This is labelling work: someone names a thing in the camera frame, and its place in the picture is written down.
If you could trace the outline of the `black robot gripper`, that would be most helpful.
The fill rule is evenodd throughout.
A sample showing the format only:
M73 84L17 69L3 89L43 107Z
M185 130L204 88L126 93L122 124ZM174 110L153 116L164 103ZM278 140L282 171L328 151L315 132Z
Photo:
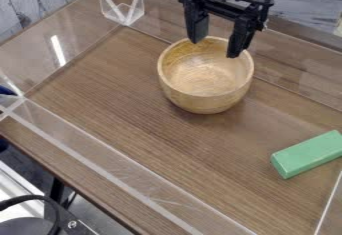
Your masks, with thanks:
M209 14L236 21L228 57L237 58L249 48L256 30L266 28L274 0L180 0L185 7L188 36L197 44L209 34Z

